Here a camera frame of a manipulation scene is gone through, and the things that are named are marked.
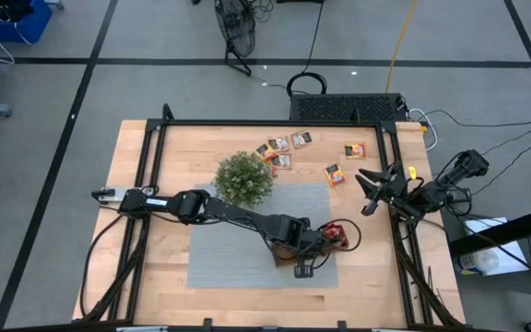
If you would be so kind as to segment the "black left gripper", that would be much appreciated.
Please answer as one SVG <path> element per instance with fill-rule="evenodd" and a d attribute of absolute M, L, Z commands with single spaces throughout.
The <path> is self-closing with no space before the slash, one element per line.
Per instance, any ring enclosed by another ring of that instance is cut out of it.
<path fill-rule="evenodd" d="M 330 250 L 342 248 L 342 242 L 331 240 L 339 237 L 338 228 L 330 228 L 332 221 L 322 224 L 317 229 L 311 227 L 308 218 L 297 219 L 298 229 L 292 231 L 289 244 L 290 259 L 295 261 L 293 268 L 296 279 L 309 279 L 313 277 L 313 260 L 319 255 L 325 255 Z"/>

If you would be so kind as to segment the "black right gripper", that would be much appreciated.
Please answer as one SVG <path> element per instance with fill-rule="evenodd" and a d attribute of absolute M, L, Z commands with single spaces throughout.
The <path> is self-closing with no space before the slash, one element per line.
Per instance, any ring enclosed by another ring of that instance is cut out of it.
<path fill-rule="evenodd" d="M 401 161 L 390 164 L 384 172 L 373 172 L 359 169 L 361 175 L 355 178 L 361 186 L 368 204 L 364 206 L 361 214 L 372 215 L 378 207 L 378 202 L 383 201 L 393 207 L 402 217 L 423 217 L 425 213 L 413 205 L 412 194 L 408 189 L 408 179 L 400 172 L 403 170 Z"/>

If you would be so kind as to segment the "orange black tea packet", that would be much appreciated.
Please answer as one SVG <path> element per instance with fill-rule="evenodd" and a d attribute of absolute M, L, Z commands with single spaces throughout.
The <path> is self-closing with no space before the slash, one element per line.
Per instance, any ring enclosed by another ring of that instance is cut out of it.
<path fill-rule="evenodd" d="M 255 154 L 265 162 L 268 162 L 277 156 L 277 152 L 268 144 L 263 144 L 255 150 Z"/>
<path fill-rule="evenodd" d="M 346 181 L 346 176 L 343 173 L 339 164 L 335 163 L 325 168 L 326 179 L 331 187 L 342 184 Z"/>
<path fill-rule="evenodd" d="M 366 157 L 365 145 L 363 143 L 348 143 L 344 146 L 346 158 L 364 159 Z"/>

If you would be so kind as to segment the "wooden compartment box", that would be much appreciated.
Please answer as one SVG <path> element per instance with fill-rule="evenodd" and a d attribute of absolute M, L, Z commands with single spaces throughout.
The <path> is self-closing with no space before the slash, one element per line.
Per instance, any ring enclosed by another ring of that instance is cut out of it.
<path fill-rule="evenodd" d="M 327 237 L 325 234 L 325 227 L 331 223 L 340 225 L 341 222 L 343 222 L 342 219 L 336 219 L 336 220 L 332 220 L 327 223 L 324 223 L 322 226 L 319 226 L 317 228 L 317 231 L 324 236 L 324 239 L 322 240 L 322 244 L 320 245 L 319 249 L 311 248 L 310 249 L 311 252 L 309 254 L 304 254 L 302 256 L 305 260 L 312 259 L 312 261 L 314 261 L 319 256 L 324 257 L 324 261 L 322 263 L 320 263 L 319 265 L 313 266 L 314 269 L 323 265 L 333 252 L 346 252 L 350 250 L 349 247 L 347 250 L 340 250 L 340 249 L 339 250 L 326 250 L 325 249 L 325 244 L 329 242 L 330 240 L 339 240 L 339 237 L 338 238 Z M 274 256 L 274 259 L 277 265 L 282 265 L 283 263 L 289 263 L 290 261 L 297 260 L 297 255 L 294 254 L 290 249 L 284 248 L 281 244 L 273 245 L 273 256 Z"/>

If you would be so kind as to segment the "black perforated computer tower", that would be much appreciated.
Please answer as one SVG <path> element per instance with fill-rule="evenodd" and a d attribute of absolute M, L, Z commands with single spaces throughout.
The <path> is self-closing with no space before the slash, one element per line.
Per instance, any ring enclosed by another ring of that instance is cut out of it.
<path fill-rule="evenodd" d="M 405 122 L 409 109 L 399 93 L 312 94 L 290 98 L 292 121 Z"/>

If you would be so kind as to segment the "grey woven placemat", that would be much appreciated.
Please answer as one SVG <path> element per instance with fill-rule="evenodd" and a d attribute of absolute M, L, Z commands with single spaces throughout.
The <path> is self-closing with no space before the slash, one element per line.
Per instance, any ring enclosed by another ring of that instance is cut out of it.
<path fill-rule="evenodd" d="M 314 228 L 331 219 L 324 184 L 276 184 L 252 208 L 268 214 L 306 217 Z M 330 289 L 338 285 L 336 260 L 329 257 L 311 278 L 296 279 L 293 265 L 277 264 L 260 235 L 220 223 L 191 230 L 187 287 L 190 289 Z"/>

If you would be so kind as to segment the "green artificial plant black pot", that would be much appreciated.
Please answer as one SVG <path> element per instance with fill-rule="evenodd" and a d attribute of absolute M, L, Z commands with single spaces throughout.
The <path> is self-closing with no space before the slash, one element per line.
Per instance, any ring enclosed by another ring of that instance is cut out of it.
<path fill-rule="evenodd" d="M 269 163 L 239 151 L 219 163 L 212 185 L 223 201 L 254 207 L 271 194 L 275 178 Z"/>

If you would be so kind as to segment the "white cylindrical canister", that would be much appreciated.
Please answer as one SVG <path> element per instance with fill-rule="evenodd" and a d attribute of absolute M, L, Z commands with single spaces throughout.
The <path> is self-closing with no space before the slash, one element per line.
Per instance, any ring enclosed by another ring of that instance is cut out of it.
<path fill-rule="evenodd" d="M 497 254 L 488 249 L 453 259 L 454 268 L 462 275 L 486 274 L 500 267 Z"/>

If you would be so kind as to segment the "white paper sheet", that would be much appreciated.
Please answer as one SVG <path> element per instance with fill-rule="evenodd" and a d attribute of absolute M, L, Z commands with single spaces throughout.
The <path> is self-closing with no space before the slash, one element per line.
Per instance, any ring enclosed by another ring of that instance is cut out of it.
<path fill-rule="evenodd" d="M 507 222 L 506 218 L 467 220 L 465 222 L 466 234 L 472 235 L 475 232 L 485 231 L 486 229 L 499 226 L 506 222 Z M 523 261 L 524 263 L 526 263 L 526 259 L 518 242 L 510 242 L 507 244 L 502 244 L 501 248 L 495 246 L 489 249 L 494 251 L 499 257 L 500 267 L 494 271 L 488 272 L 486 274 L 479 274 L 479 275 L 494 276 L 494 275 L 528 270 L 527 267 L 525 267 L 523 264 L 520 263 L 520 261 Z"/>

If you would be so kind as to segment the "black floor fan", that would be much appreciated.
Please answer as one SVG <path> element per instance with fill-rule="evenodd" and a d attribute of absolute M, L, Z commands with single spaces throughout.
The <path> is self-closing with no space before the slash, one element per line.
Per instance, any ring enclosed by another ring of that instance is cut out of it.
<path fill-rule="evenodd" d="M 255 21 L 247 0 L 214 0 L 215 14 L 225 41 L 224 64 L 245 74 L 252 70 L 244 62 L 255 44 Z"/>

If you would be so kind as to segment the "blue plastic bin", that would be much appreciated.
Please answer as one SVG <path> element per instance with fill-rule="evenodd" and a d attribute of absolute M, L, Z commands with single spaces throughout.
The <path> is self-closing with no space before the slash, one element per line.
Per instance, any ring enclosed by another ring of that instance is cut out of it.
<path fill-rule="evenodd" d="M 44 0 L 0 0 L 0 42 L 38 42 L 52 15 Z"/>

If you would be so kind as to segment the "black aluminium table frame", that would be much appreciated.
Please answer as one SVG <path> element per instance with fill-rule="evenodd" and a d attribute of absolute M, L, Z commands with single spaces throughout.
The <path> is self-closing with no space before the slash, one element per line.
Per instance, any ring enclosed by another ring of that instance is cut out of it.
<path fill-rule="evenodd" d="M 259 145 L 270 136 L 307 130 L 314 142 L 298 150 L 292 168 L 279 175 L 284 184 L 314 184 L 324 169 L 339 163 L 348 174 L 360 168 L 379 169 L 382 146 L 373 127 L 353 123 L 306 123 L 284 120 L 183 120 L 169 122 L 159 169 L 165 191 L 207 183 L 218 159 Z M 344 146 L 363 143 L 364 159 L 346 158 Z M 423 324 L 422 296 L 395 256 L 396 237 L 386 207 L 364 217 L 362 190 L 354 180 L 333 187 L 329 194 L 336 218 L 357 222 L 360 247 L 336 259 L 338 285 L 332 289 L 190 289 L 187 287 L 190 229 L 154 218 L 140 274 L 132 275 L 118 293 L 118 308 L 105 320 L 138 325 L 214 327 L 253 326 L 404 328 Z"/>

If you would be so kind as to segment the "silver metal bracket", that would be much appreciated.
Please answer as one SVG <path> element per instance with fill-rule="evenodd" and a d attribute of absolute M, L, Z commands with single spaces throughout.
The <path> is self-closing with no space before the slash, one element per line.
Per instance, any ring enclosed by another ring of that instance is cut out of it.
<path fill-rule="evenodd" d="M 128 188 L 123 187 L 103 187 L 95 192 L 95 197 L 101 204 L 122 202 L 127 191 Z"/>

